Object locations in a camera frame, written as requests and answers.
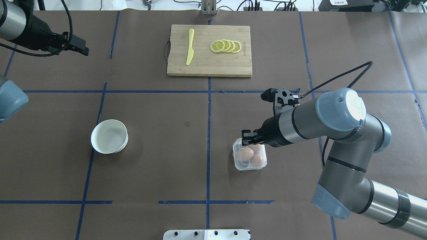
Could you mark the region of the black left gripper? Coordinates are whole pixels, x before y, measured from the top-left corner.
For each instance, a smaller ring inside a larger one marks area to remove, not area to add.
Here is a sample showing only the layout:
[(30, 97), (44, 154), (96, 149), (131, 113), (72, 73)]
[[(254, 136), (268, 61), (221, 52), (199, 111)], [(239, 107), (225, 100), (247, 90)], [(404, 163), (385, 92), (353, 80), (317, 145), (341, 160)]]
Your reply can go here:
[(78, 36), (72, 35), (72, 32), (63, 32), (57, 34), (54, 32), (41, 31), (40, 50), (49, 53), (56, 53), (59, 50), (74, 51), (84, 56), (89, 55), (89, 48), (86, 47), (86, 41)]

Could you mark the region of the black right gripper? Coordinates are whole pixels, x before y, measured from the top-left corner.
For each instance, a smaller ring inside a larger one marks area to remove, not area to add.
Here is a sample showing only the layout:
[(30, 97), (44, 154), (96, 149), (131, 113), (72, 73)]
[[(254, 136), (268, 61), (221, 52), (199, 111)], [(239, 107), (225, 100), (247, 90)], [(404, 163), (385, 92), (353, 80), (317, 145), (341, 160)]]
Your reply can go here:
[(242, 130), (242, 146), (264, 145), (272, 147), (284, 146), (283, 136), (279, 130), (279, 125), (274, 117), (264, 121), (259, 129), (253, 132), (249, 129)]

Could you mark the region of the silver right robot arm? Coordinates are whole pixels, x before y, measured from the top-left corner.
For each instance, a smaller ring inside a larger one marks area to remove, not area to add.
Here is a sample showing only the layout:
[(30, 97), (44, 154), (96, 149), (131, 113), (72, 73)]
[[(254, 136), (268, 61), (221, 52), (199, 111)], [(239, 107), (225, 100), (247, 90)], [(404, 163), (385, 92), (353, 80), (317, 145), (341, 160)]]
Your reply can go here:
[(367, 113), (351, 88), (329, 91), (300, 104), (286, 88), (270, 88), (261, 99), (273, 104), (273, 117), (256, 130), (242, 130), (242, 144), (281, 147), (328, 137), (333, 141), (312, 203), (331, 217), (363, 215), (388, 228), (426, 239), (426, 200), (366, 178), (372, 155), (386, 149), (391, 130)]

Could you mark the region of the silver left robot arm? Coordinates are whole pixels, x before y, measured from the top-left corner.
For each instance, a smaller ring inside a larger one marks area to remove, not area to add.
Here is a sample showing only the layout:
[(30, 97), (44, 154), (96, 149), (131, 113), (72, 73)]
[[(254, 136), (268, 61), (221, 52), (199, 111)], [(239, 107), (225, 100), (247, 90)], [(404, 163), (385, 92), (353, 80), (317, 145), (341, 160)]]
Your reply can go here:
[[(70, 11), (61, 1), (67, 14), (69, 31), (61, 34), (53, 32), (49, 25), (34, 15), (32, 0), (2, 0), (0, 2), (0, 36), (1, 39), (24, 47), (26, 52), (1, 44), (1, 47), (33, 57), (56, 56), (63, 51), (74, 51), (84, 56), (89, 55), (85, 40), (73, 33)], [(29, 98), (12, 80), (1, 75), (0, 86), (0, 121), (5, 122), (28, 104)]]

